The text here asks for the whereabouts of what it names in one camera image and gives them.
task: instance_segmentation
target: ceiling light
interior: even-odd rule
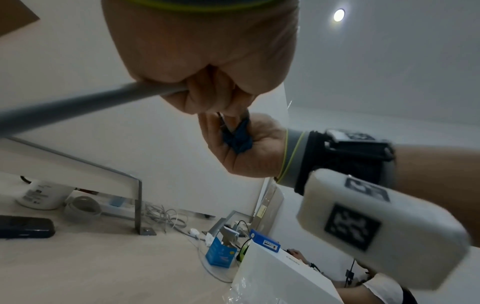
[[[335,20],[336,22],[340,22],[344,17],[345,17],[345,11],[340,9],[336,11],[335,14],[333,15],[333,20]]]

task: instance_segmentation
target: power strip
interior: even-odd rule
[[[135,205],[131,204],[130,200],[127,200],[120,207],[116,207],[111,205],[111,201],[112,199],[114,199],[114,196],[102,195],[102,194],[93,195],[93,194],[75,190],[70,194],[70,196],[66,199],[65,202],[69,203],[70,201],[72,201],[74,198],[78,196],[88,196],[93,198],[100,205],[102,214],[131,219],[131,220],[135,219]]]

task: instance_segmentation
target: gray metal rod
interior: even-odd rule
[[[186,91],[185,84],[131,83],[0,112],[0,138],[155,95]]]

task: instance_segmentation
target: white sleeve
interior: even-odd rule
[[[385,304],[402,304],[404,300],[402,287],[382,273],[376,274],[363,285]]]

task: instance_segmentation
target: black phone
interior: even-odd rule
[[[48,238],[55,234],[52,220],[0,215],[0,238]]]

